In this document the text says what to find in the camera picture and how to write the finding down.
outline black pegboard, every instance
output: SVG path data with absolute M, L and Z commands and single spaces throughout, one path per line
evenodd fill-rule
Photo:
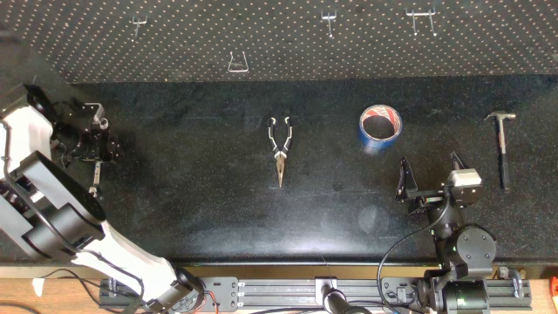
M 71 83 L 558 73 L 555 0 L 0 0 L 0 21 Z

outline wooden table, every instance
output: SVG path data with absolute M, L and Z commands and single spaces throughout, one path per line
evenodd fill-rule
M 99 294 L 99 289 L 95 287 L 90 286 L 90 290 L 95 297 Z M 533 293 L 533 311 L 495 311 L 494 313 L 556 314 L 550 298 L 550 283 L 548 280 L 531 280 L 531 291 Z M 41 314 L 107 313 L 97 307 L 76 280 L 47 279 L 44 282 L 43 296 L 37 297 L 31 279 L 0 279 L 0 304 L 2 303 L 25 305 Z M 21 314 L 27 312 L 2 307 L 0 313 Z

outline blue tape roll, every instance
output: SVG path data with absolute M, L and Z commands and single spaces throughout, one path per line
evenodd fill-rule
M 374 116 L 388 119 L 393 125 L 394 134 L 387 139 L 378 139 L 368 134 L 364 130 L 364 121 Z M 395 109 L 386 105 L 374 105 L 366 108 L 363 114 L 360 115 L 358 138 L 363 142 L 365 151 L 375 152 L 393 144 L 395 139 L 401 134 L 401 130 L 403 130 L 403 123 L 401 121 L 401 116 L 399 116 L 399 113 L 395 111 Z

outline hammer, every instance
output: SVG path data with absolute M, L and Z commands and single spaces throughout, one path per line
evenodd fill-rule
M 515 113 L 495 111 L 488 114 L 488 116 L 485 118 L 485 121 L 490 117 L 496 117 L 496 120 L 498 120 L 498 133 L 500 136 L 500 178 L 504 192 L 509 192 L 509 169 L 507 168 L 506 159 L 506 137 L 504 135 L 504 119 L 515 119 Z

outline black table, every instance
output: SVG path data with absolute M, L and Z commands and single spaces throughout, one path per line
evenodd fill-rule
M 378 263 L 423 215 L 395 202 L 399 159 L 420 189 L 437 188 L 457 152 L 484 190 L 464 211 L 498 239 L 500 263 L 558 263 L 557 77 L 387 78 L 312 82 L 77 85 L 101 102 L 126 148 L 102 173 L 109 222 L 177 264 Z M 396 108 L 403 132 L 370 156 L 357 122 L 370 105 Z M 506 121 L 512 192 L 499 186 L 494 110 Z M 294 144 L 283 188 L 267 137 L 289 115 Z M 284 136 L 284 125 L 277 129 Z M 84 187 L 92 165 L 68 170 Z M 416 236 L 391 262 L 436 263 L 432 238 Z M 33 263 L 0 235 L 0 262 Z

